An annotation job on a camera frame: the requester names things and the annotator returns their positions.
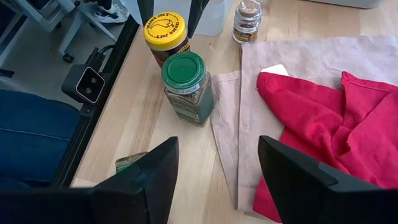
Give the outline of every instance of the denim fabric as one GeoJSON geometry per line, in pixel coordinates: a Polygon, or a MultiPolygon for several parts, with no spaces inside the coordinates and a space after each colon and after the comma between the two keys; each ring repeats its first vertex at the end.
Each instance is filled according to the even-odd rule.
{"type": "Polygon", "coordinates": [[[0,175],[49,184],[78,121],[65,103],[0,90],[0,175]]]}
{"type": "Polygon", "coordinates": [[[0,177],[0,190],[15,190],[15,189],[29,189],[30,186],[22,181],[8,178],[0,177]]]}

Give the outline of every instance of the pink fabric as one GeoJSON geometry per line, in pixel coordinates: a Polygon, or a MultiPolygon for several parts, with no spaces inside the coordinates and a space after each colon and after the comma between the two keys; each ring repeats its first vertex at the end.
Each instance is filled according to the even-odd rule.
{"type": "MultiPolygon", "coordinates": [[[[257,87],[285,125],[280,141],[383,188],[398,188],[398,87],[342,73],[343,90],[260,73],[257,87]]],[[[253,210],[280,222],[262,179],[253,210]]]]}

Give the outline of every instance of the wooden table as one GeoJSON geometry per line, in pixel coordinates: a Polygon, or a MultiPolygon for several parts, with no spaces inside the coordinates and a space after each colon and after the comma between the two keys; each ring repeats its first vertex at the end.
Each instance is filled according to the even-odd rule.
{"type": "MultiPolygon", "coordinates": [[[[205,59],[213,75],[240,69],[239,45],[231,38],[238,3],[239,0],[234,1],[220,35],[198,35],[191,40],[192,50],[205,59]]],[[[396,0],[385,0],[379,7],[368,10],[299,0],[270,0],[264,12],[259,41],[398,34],[396,0]]],[[[170,136],[178,136],[180,141],[170,223],[267,223],[233,209],[210,122],[198,128],[177,118],[164,95],[159,67],[140,28],[73,186],[101,182],[115,174],[116,159],[151,150],[170,136]]]]}

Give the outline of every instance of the spice jar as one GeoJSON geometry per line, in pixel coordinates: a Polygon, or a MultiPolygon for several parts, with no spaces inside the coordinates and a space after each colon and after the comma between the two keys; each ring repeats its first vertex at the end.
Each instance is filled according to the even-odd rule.
{"type": "Polygon", "coordinates": [[[178,117],[204,126],[213,105],[210,74],[203,59],[193,52],[169,57],[162,68],[165,93],[178,117]]]}
{"type": "Polygon", "coordinates": [[[257,39],[262,10],[255,0],[243,0],[235,10],[234,40],[240,44],[257,39]]]}
{"type": "Polygon", "coordinates": [[[171,55],[190,50],[185,21],[176,12],[153,16],[145,24],[144,36],[161,68],[171,55]]]}

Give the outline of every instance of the black metal frame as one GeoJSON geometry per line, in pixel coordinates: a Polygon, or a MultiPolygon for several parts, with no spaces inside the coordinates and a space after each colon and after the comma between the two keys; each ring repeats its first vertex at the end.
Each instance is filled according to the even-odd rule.
{"type": "Polygon", "coordinates": [[[129,16],[102,71],[102,73],[109,75],[102,96],[94,108],[92,117],[80,117],[80,122],[76,127],[72,140],[69,142],[68,149],[52,183],[53,186],[69,187],[71,184],[138,27],[139,24],[129,16]]]}

